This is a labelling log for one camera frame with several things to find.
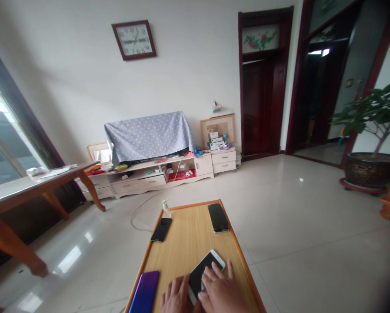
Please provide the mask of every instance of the wooden tabletop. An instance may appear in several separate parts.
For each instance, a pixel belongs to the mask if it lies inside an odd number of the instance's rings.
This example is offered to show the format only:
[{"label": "wooden tabletop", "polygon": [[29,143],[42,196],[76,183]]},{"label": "wooden tabletop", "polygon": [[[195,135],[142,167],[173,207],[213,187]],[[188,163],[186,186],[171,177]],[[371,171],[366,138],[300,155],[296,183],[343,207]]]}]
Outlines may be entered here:
[{"label": "wooden tabletop", "polygon": [[73,173],[82,171],[97,163],[99,163],[99,161],[80,163],[77,165],[77,168],[70,169],[67,172],[52,177],[42,178],[43,176],[46,176],[48,174],[46,173],[34,177],[22,177],[17,180],[10,181],[8,183],[3,183],[0,185],[0,202],[25,193],[34,188],[47,185],[55,180],[60,180],[66,178],[67,176],[71,176]]},{"label": "wooden tabletop", "polygon": [[[190,273],[211,249],[225,262],[231,259],[236,280],[251,312],[266,312],[232,226],[229,232],[213,232],[208,211],[208,204],[212,203],[220,203],[223,208],[221,200],[216,200],[170,209],[173,221],[166,239],[162,243],[150,241],[125,312],[130,308],[141,273],[160,271],[153,306],[153,312],[160,312],[160,297],[168,283]],[[163,213],[160,213],[157,223],[161,217],[165,217]],[[223,273],[228,276],[227,266]]]}]

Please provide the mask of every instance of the soap dispenser bottle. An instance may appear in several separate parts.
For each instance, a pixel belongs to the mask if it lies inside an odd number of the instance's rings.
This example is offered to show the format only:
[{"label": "soap dispenser bottle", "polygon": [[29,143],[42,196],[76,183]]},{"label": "soap dispenser bottle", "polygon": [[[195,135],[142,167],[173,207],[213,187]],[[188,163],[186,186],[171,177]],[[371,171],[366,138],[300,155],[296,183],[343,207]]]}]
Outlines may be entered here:
[{"label": "soap dispenser bottle", "polygon": [[167,201],[169,201],[169,199],[163,200],[163,211],[166,214],[167,218],[171,218],[172,215],[170,214],[170,210],[169,210],[169,206],[167,205]]}]

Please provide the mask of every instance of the white smartphone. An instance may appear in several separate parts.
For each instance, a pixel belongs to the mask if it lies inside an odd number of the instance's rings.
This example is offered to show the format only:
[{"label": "white smartphone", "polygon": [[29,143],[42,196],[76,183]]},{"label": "white smartphone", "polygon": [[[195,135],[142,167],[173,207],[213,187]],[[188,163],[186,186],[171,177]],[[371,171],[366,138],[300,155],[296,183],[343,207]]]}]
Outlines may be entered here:
[{"label": "white smartphone", "polygon": [[212,269],[212,262],[215,262],[221,271],[224,270],[225,262],[215,252],[215,250],[211,250],[190,273],[187,294],[193,305],[195,305],[198,301],[198,292],[202,290],[202,274],[205,271],[205,267]]}]

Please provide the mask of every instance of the hand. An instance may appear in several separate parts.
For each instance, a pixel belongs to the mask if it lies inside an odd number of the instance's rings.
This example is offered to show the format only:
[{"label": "hand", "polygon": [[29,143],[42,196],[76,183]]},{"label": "hand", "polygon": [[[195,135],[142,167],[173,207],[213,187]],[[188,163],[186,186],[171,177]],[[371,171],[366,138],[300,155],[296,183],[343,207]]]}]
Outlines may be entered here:
[{"label": "hand", "polygon": [[234,268],[228,259],[228,278],[224,277],[218,266],[212,262],[212,269],[205,268],[202,282],[208,291],[198,293],[198,299],[206,313],[213,312],[249,312],[235,281]]},{"label": "hand", "polygon": [[[187,310],[187,285],[189,283],[189,274],[185,277],[176,277],[169,283],[166,292],[160,299],[161,313],[186,313]],[[201,304],[197,303],[193,313],[201,312]]]}]

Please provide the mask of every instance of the brown ceramic pot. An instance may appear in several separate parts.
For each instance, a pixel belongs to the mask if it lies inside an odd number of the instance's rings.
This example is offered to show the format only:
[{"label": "brown ceramic pot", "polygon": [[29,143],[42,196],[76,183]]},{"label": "brown ceramic pot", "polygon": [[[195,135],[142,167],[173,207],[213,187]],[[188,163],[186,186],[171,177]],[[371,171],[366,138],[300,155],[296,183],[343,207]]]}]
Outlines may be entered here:
[{"label": "brown ceramic pot", "polygon": [[344,169],[347,182],[365,188],[385,188],[390,183],[390,154],[379,153],[376,159],[370,152],[347,154]]}]

